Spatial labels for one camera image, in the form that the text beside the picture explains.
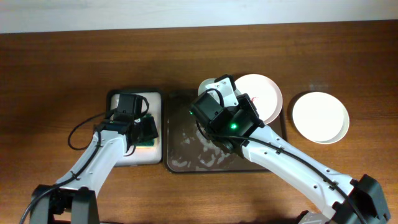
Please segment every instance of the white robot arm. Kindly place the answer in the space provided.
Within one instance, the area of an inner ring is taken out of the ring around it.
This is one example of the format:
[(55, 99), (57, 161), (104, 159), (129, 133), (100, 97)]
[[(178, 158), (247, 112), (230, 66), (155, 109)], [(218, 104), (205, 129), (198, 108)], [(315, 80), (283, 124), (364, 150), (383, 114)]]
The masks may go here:
[[(143, 101), (147, 104), (145, 112), (141, 111)], [(54, 215), (65, 210), (71, 211), (73, 224), (99, 224), (96, 196), (114, 165), (130, 146), (158, 137), (154, 118), (144, 117), (148, 109), (149, 104), (143, 96), (121, 93), (117, 108), (104, 113), (105, 119), (95, 128), (86, 151), (69, 172), (55, 185), (39, 185), (34, 190), (20, 224), (29, 212), (30, 223), (57, 223)], [(97, 116), (79, 124), (70, 136)]]
[(391, 218), (376, 180), (364, 175), (358, 182), (284, 141), (258, 118), (250, 97), (240, 94), (232, 76), (205, 80), (198, 94), (190, 112), (205, 138), (269, 169), (310, 199), (324, 217), (322, 221), (307, 215), (300, 223), (386, 223)]
[[(250, 137), (268, 142), (278, 148), (283, 148), (284, 151), (290, 152), (307, 161), (333, 182), (338, 183), (338, 186), (346, 195), (349, 195), (353, 190), (354, 187), (350, 184), (353, 179), (352, 177), (340, 174), (324, 166), (315, 159), (312, 159), (284, 141), (269, 126), (257, 128)], [(322, 177), (317, 175), (306, 165), (288, 155), (283, 153), (279, 154), (275, 149), (265, 147), (262, 144), (252, 141), (249, 141), (247, 146), (242, 147), (242, 152), (246, 159), (269, 169), (303, 193), (327, 218), (332, 218), (336, 212), (332, 208), (333, 204), (335, 202), (343, 203), (345, 200), (343, 196), (331, 187), (329, 183), (325, 182)]]

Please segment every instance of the black cable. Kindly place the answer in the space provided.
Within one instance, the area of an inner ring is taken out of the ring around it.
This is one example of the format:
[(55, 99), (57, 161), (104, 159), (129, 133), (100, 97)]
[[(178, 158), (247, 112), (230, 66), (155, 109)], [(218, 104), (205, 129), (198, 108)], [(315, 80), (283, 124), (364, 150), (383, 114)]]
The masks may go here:
[(131, 155), (134, 154), (134, 152), (136, 151), (136, 145), (133, 145), (133, 146), (134, 146), (134, 147), (133, 147), (133, 149), (132, 149), (132, 152), (131, 152), (130, 154), (128, 154), (128, 155), (123, 156), (123, 157), (129, 157), (129, 156), (131, 156)]
[(359, 211), (358, 207), (354, 204), (354, 202), (346, 195), (339, 186), (331, 181), (325, 174), (320, 172), (317, 168), (315, 168), (313, 165), (311, 165), (309, 162), (305, 161), (304, 159), (300, 158), (299, 156), (296, 156), (295, 154), (292, 154), (291, 152), (287, 152), (282, 148), (273, 146), (270, 143), (266, 143), (264, 141), (261, 141), (260, 139), (255, 139), (251, 137), (243, 137), (243, 136), (225, 136), (225, 135), (220, 135), (220, 134), (209, 134), (210, 136), (217, 137), (217, 138), (228, 138), (228, 139), (243, 139), (243, 140), (248, 140), (248, 141), (254, 141), (256, 143), (265, 145), (267, 147), (270, 147), (272, 149), (275, 149), (278, 152), (281, 152), (287, 156), (292, 157), (293, 159), (296, 159), (297, 161), (301, 162), (302, 164), (306, 165), (308, 168), (310, 168), (312, 171), (314, 171), (316, 174), (318, 174), (323, 180), (325, 180), (328, 184), (330, 184), (333, 188), (335, 188), (338, 193), (343, 196), (343, 198), (349, 203), (351, 208), (354, 210), (355, 214), (357, 214), (359, 220), (361, 221), (362, 224), (367, 224), (365, 218), (362, 216), (361, 212)]
[(78, 128), (80, 128), (80, 126), (82, 126), (83, 124), (85, 124), (85, 123), (91, 121), (92, 119), (95, 119), (95, 118), (97, 118), (97, 117), (99, 117), (99, 116), (102, 116), (102, 115), (105, 115), (106, 117), (111, 116), (111, 114), (113, 113), (113, 111), (114, 111), (114, 109), (113, 109), (113, 110), (109, 110), (109, 111), (104, 112), (104, 113), (100, 113), (100, 114), (94, 115), (94, 116), (92, 116), (92, 117), (90, 117), (90, 118), (84, 120), (82, 123), (76, 125), (76, 127), (74, 127), (74, 128), (72, 129), (72, 131), (70, 132), (70, 134), (69, 134), (69, 136), (68, 136), (68, 146), (69, 146), (71, 149), (73, 149), (73, 150), (84, 150), (84, 149), (87, 149), (87, 147), (88, 147), (90, 144), (88, 144), (88, 145), (85, 146), (85, 147), (81, 147), (81, 148), (77, 148), (77, 147), (75, 147), (75, 146), (72, 146), (71, 138), (72, 138), (73, 133), (74, 133)]
[(207, 136), (205, 136), (205, 133), (203, 133), (203, 131), (201, 130), (199, 121), (196, 120), (196, 122), (197, 122), (197, 128), (198, 128), (200, 134), (201, 134), (206, 140), (210, 140)]
[(211, 88), (211, 89), (207, 89), (205, 92), (209, 92), (209, 91), (216, 91), (218, 98), (220, 99), (220, 105), (222, 107), (224, 107), (224, 98), (223, 95), (221, 94), (221, 92), (217, 89)]
[(148, 103), (147, 98), (145, 98), (145, 97), (144, 97), (144, 102), (147, 105), (147, 109), (144, 112), (141, 113), (140, 118), (143, 118), (148, 113), (148, 110), (149, 110), (149, 103)]
[(88, 165), (90, 164), (90, 162), (93, 160), (93, 158), (95, 157), (95, 155), (97, 154), (98, 150), (101, 147), (101, 131), (99, 131), (97, 129), (97, 127), (95, 127), (95, 131), (97, 132), (98, 135), (98, 142), (96, 144), (95, 150), (94, 152), (91, 154), (91, 156), (88, 158), (88, 160), (86, 161), (86, 163), (80, 168), (80, 170), (74, 174), (72, 173), (72, 177), (59, 183), (59, 184), (54, 184), (51, 188), (47, 189), (45, 192), (43, 192), (41, 195), (39, 195), (38, 197), (36, 197), (35, 199), (33, 199), (30, 204), (27, 206), (24, 214), (21, 217), (21, 220), (19, 222), (19, 224), (24, 224), (24, 221), (27, 217), (27, 215), (29, 214), (29, 212), (33, 209), (33, 206), (35, 206), (35, 204), (40, 201), (42, 198), (44, 198), (47, 194), (53, 192), (54, 190), (57, 190), (59, 187), (64, 186), (66, 184), (69, 184), (70, 182), (74, 181), (75, 179), (77, 179), (77, 177), (88, 167)]

